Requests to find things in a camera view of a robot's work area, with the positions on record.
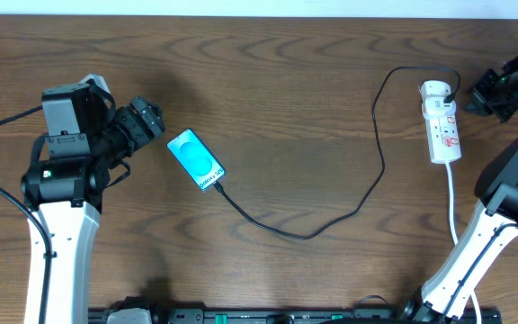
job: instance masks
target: black cable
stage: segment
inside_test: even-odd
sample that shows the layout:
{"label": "black cable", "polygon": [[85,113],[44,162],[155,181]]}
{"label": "black cable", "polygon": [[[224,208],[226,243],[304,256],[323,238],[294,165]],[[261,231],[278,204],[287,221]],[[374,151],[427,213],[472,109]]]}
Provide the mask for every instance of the black cable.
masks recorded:
{"label": "black cable", "polygon": [[0,121],[0,126],[4,125],[4,124],[7,124],[8,122],[17,121],[18,119],[20,119],[22,117],[25,117],[27,115],[30,115],[32,113],[36,113],[36,112],[40,111],[41,109],[43,109],[42,106],[37,106],[35,108],[31,108],[27,112],[22,112],[22,113],[16,114],[15,116],[5,118],[5,119]]}
{"label": "black cable", "polygon": [[31,221],[33,226],[37,229],[37,231],[41,234],[41,239],[43,240],[43,245],[45,246],[45,254],[43,257],[45,258],[45,269],[43,272],[43,285],[41,289],[41,304],[40,304],[40,324],[45,323],[45,316],[47,313],[47,300],[48,300],[48,294],[49,294],[49,278],[51,275],[51,259],[54,257],[53,253],[51,252],[51,240],[41,225],[41,223],[33,217],[33,215],[30,213],[30,211],[20,203],[17,199],[15,199],[12,195],[10,195],[7,191],[5,191],[3,188],[0,187],[0,194],[7,199],[10,203],[14,204],[15,207],[17,207],[22,213],[25,214],[27,219]]}
{"label": "black cable", "polygon": [[225,199],[231,204],[231,206],[233,206],[233,208],[235,208],[250,223],[254,224],[255,226],[257,226],[257,227],[259,227],[261,229],[269,230],[270,232],[282,235],[283,237],[286,237],[286,238],[289,238],[289,239],[300,239],[300,240],[312,239],[315,236],[321,234],[324,230],[326,230],[329,227],[335,225],[339,221],[344,221],[344,220],[352,217],[357,212],[359,212],[359,210],[361,209],[361,207],[363,206],[363,204],[365,203],[365,201],[367,200],[369,195],[371,195],[371,192],[373,191],[373,189],[375,189],[375,186],[379,183],[380,179],[383,177],[383,174],[385,173],[385,158],[383,157],[383,151],[381,150],[381,144],[380,144],[380,141],[379,141],[379,130],[377,129],[377,119],[376,119],[376,116],[375,116],[375,107],[377,105],[377,101],[379,100],[381,92],[383,91],[383,88],[385,87],[385,84],[389,80],[389,77],[391,77],[391,75],[395,71],[399,71],[401,69],[422,69],[422,70],[439,70],[439,71],[452,72],[452,73],[455,74],[455,76],[457,76],[457,86],[455,87],[455,91],[454,92],[452,92],[451,94],[447,95],[447,97],[445,97],[445,102],[447,102],[447,100],[450,100],[450,102],[452,102],[453,98],[455,97],[455,95],[459,91],[459,87],[460,87],[460,75],[459,75],[459,72],[457,72],[456,70],[454,70],[452,68],[449,68],[449,67],[395,67],[395,68],[393,68],[392,70],[389,71],[389,73],[385,77],[385,80],[383,80],[383,84],[381,85],[381,88],[377,92],[377,96],[375,96],[375,100],[373,101],[373,105],[371,107],[371,117],[373,119],[373,127],[375,129],[375,140],[377,141],[377,150],[379,152],[379,156],[380,156],[380,159],[381,159],[381,171],[379,172],[379,175],[377,176],[377,179],[375,179],[375,181],[373,182],[371,187],[367,190],[365,195],[361,198],[361,201],[359,202],[359,204],[357,205],[357,208],[355,208],[354,211],[351,211],[351,212],[349,212],[349,213],[347,213],[347,214],[345,214],[343,216],[337,217],[336,219],[329,221],[328,223],[324,224],[323,226],[321,226],[319,229],[315,230],[311,234],[308,234],[308,235],[298,235],[298,234],[289,233],[289,232],[281,230],[281,229],[273,228],[271,226],[262,224],[261,222],[255,220],[253,217],[251,217],[248,213],[246,213],[241,207],[239,207],[239,205],[237,205],[236,202],[234,202],[228,196],[228,194],[223,189],[223,186],[219,182],[216,182],[213,186],[215,186],[215,189],[217,189],[217,191],[221,195],[223,195],[223,197],[225,197]]}
{"label": "black cable", "polygon": [[128,176],[131,176],[131,166],[129,163],[125,161],[121,161],[120,164],[127,169],[124,174],[120,175],[117,179],[113,180],[110,184],[108,184],[105,188],[109,188],[110,186],[114,186],[121,181],[125,180]]}
{"label": "black cable", "polygon": [[355,306],[353,306],[353,316],[355,316],[355,311],[357,311],[357,309],[359,308],[359,306],[361,306],[361,304],[363,304],[367,301],[370,301],[370,300],[374,300],[374,299],[381,300],[381,301],[385,302],[387,305],[389,305],[389,302],[385,298],[383,298],[379,295],[367,295],[367,296],[361,298],[361,300],[358,301],[355,304]]}
{"label": "black cable", "polygon": [[457,285],[457,289],[455,289],[455,293],[452,295],[451,300],[449,301],[449,303],[447,303],[447,306],[445,307],[445,311],[442,313],[442,316],[441,316],[442,320],[444,320],[447,317],[447,315],[449,314],[449,311],[451,311],[451,307],[455,303],[455,300],[457,299],[457,297],[459,296],[460,290],[463,288],[463,285],[465,285],[465,283],[467,282],[467,280],[469,279],[469,277],[471,276],[471,274],[473,273],[473,271],[475,270],[475,268],[477,267],[478,263],[481,261],[483,256],[491,248],[491,246],[496,241],[496,239],[499,237],[499,235],[501,235],[503,230],[508,229],[510,227],[518,228],[518,224],[511,223],[511,224],[505,224],[505,225],[500,226],[495,231],[495,234],[493,234],[491,239],[487,242],[485,247],[483,247],[483,250],[481,251],[481,253],[478,254],[475,261],[473,261],[473,264],[471,265],[469,270],[467,270],[467,273],[463,276],[463,279],[461,279],[459,281],[459,284]]}

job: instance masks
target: white cable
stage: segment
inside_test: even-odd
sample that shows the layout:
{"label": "white cable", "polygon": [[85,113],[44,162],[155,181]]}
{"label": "white cable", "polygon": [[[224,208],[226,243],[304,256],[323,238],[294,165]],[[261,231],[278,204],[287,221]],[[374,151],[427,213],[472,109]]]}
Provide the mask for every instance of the white cable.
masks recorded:
{"label": "white cable", "polygon": [[[455,231],[455,190],[453,188],[451,164],[449,164],[449,162],[445,162],[445,168],[447,169],[447,183],[449,184],[449,229],[451,230],[453,244],[457,245],[457,232]],[[475,318],[477,319],[477,324],[481,324],[481,309],[478,306],[478,300],[477,296],[475,295],[475,291],[471,293],[470,297],[471,302],[473,303],[473,308],[475,309]]]}

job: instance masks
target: smartphone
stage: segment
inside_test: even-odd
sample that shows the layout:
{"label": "smartphone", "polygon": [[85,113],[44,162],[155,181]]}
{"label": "smartphone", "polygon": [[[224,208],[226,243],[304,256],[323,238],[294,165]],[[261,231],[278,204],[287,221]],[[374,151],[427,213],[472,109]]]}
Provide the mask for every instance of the smartphone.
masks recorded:
{"label": "smartphone", "polygon": [[192,129],[172,139],[167,148],[201,190],[209,188],[225,175],[225,168]]}

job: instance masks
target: white plug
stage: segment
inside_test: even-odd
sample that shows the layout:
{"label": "white plug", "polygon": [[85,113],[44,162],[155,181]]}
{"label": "white plug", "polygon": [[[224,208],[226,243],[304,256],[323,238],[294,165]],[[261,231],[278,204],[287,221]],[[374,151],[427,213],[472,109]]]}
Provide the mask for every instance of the white plug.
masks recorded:
{"label": "white plug", "polygon": [[442,81],[426,81],[421,97],[431,162],[445,164],[460,158],[459,131],[455,120],[455,101],[445,103],[451,87]]}

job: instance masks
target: wooden surface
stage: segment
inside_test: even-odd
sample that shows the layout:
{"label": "wooden surface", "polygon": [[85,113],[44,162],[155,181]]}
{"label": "wooden surface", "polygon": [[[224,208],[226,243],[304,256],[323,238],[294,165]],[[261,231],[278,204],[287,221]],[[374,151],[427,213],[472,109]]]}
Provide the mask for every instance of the wooden surface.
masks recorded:
{"label": "wooden surface", "polygon": [[[138,294],[210,307],[349,307],[368,294],[401,303],[451,251],[445,170],[429,162],[417,86],[452,76],[391,78],[378,105],[383,180],[356,217],[306,242],[258,229],[218,193],[201,193],[165,145],[195,129],[237,202],[308,233],[354,209],[380,171],[370,107],[390,69],[448,66],[469,86],[517,53],[518,21],[0,16],[0,118],[92,72],[118,105],[143,95],[165,112],[163,138],[105,192],[92,306]],[[518,135],[518,113],[507,124],[461,109],[457,118],[464,230],[478,175]],[[0,127],[0,185],[16,197],[45,130],[40,112]],[[0,323],[22,321],[29,259],[27,222],[0,197]],[[477,292],[518,323],[518,239]]]}

